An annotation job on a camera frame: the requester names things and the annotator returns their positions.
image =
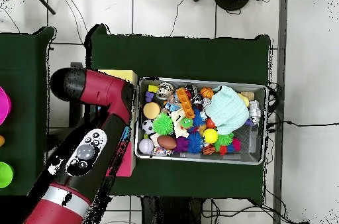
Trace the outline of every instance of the teal knit hat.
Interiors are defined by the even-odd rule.
[[[230,87],[220,85],[216,87],[211,102],[206,106],[206,115],[209,116],[218,134],[228,135],[240,128],[248,119],[249,113],[244,101]]]

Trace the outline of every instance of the orange toy block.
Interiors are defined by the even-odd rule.
[[[191,102],[189,101],[189,98],[186,94],[186,90],[183,87],[181,87],[177,89],[176,94],[177,94],[177,98],[180,100],[181,108],[185,112],[186,118],[193,119],[194,111],[192,109]]]

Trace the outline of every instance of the green bowl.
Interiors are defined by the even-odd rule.
[[[0,162],[0,188],[7,187],[12,182],[13,175],[13,168],[4,162]]]

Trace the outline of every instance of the soccer ball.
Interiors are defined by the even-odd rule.
[[[142,123],[142,130],[147,135],[151,135],[152,133],[155,133],[155,130],[153,128],[153,122],[151,120],[145,120],[145,122]]]

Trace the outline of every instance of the yellow ball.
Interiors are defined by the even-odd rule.
[[[3,146],[5,143],[5,139],[3,138],[2,135],[0,135],[0,147]]]
[[[204,131],[203,137],[206,143],[213,144],[218,139],[218,133],[214,129],[207,129]]]

